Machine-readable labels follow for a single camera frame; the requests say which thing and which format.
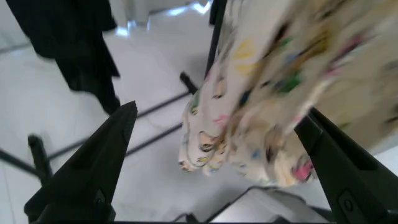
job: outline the tiled floor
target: tiled floor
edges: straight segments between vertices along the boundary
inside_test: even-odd
[[[147,28],[132,25],[129,34],[105,35],[121,74],[114,86],[122,103],[135,100],[142,111],[185,92],[178,79],[182,70],[197,84],[203,80],[211,39],[208,14],[189,7],[178,12],[153,15]],[[188,100],[138,120],[129,147],[179,123]],[[29,164],[28,134],[41,135],[51,153],[89,136],[107,118],[96,98],[70,92],[57,66],[38,58],[32,47],[0,55],[0,104],[0,147]],[[169,221],[182,212],[205,220],[252,185],[228,166],[213,177],[182,172],[177,164],[181,135],[176,131],[124,161],[113,200],[117,220]],[[394,166],[396,151],[380,160]],[[71,154],[52,161],[53,169]],[[35,177],[0,162],[0,223],[27,223],[23,206],[39,187]],[[319,182],[287,190],[328,207]]]

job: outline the cloth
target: cloth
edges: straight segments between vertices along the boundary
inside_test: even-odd
[[[102,37],[116,27],[108,0],[7,0],[36,53],[55,59],[71,90],[94,94],[111,114],[119,72]]]
[[[313,106],[366,149],[394,130],[397,3],[248,4],[184,111],[182,169],[210,175],[228,161],[262,185],[317,178],[293,132]]]

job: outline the black cloth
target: black cloth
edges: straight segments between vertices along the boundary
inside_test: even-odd
[[[116,23],[108,0],[6,0],[36,53],[55,59],[71,90],[94,94],[111,114],[120,77],[102,31]]]

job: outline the black rod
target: black rod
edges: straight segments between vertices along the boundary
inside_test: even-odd
[[[163,107],[165,107],[165,106],[167,106],[167,105],[169,105],[169,104],[171,104],[171,103],[173,103],[173,102],[175,102],[175,101],[177,101],[179,99],[184,98],[185,96],[188,96],[189,94],[190,94],[189,91],[185,92],[185,93],[181,93],[181,94],[179,94],[179,95],[177,95],[177,96],[175,96],[175,97],[173,97],[173,98],[171,98],[169,100],[166,100],[166,101],[164,101],[162,103],[159,103],[158,105],[155,105],[155,106],[149,108],[148,110],[144,110],[143,112],[141,112],[141,113],[139,113],[137,115],[137,119],[139,119],[140,117],[143,117],[145,115],[148,115],[148,114],[150,114],[152,112],[155,112],[155,111],[157,111],[157,110],[159,110],[159,109],[161,109],[161,108],[163,108]],[[79,140],[79,141],[77,141],[77,142],[75,142],[75,143],[73,143],[73,144],[71,144],[71,145],[69,145],[67,147],[64,147],[63,149],[61,149],[61,150],[49,155],[47,160],[51,161],[52,159],[54,159],[54,158],[56,158],[58,156],[64,155],[65,153],[74,150],[76,147],[81,146],[82,144],[84,144],[84,142],[86,142],[87,139],[88,138],[83,138],[83,139],[81,139],[81,140]]]
[[[8,164],[11,164],[17,168],[20,168],[21,170],[24,170],[40,179],[46,178],[43,172],[35,169],[34,167],[30,166],[26,162],[17,159],[16,157],[6,153],[3,149],[0,148],[0,160],[3,160],[4,162],[7,162]]]
[[[132,149],[130,149],[130,150],[127,151],[126,157],[127,157],[127,156],[130,156],[131,154],[134,154],[135,152],[140,151],[141,149],[145,148],[146,146],[152,144],[153,142],[156,142],[157,140],[160,140],[161,138],[166,137],[168,134],[170,134],[170,133],[172,133],[172,132],[174,132],[174,131],[180,129],[181,127],[182,127],[182,123],[180,123],[180,124],[178,124],[178,125],[176,125],[176,126],[170,128],[170,129],[164,131],[163,133],[160,133],[160,134],[156,135],[156,136],[153,137],[153,138],[150,138],[149,140],[147,140],[147,141],[145,141],[145,142],[139,144],[139,145],[136,146],[136,147],[133,147]]]
[[[216,21],[213,28],[213,36],[211,37],[209,57],[207,59],[206,73],[205,78],[214,63],[214,59],[216,57],[218,39],[220,39],[221,26],[223,25],[226,0],[217,0],[217,13],[216,13]]]

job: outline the printed garment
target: printed garment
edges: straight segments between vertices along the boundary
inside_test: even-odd
[[[184,111],[182,169],[210,175],[227,161],[262,185],[312,180],[293,130],[313,106],[366,149],[394,130],[397,3],[246,4]]]

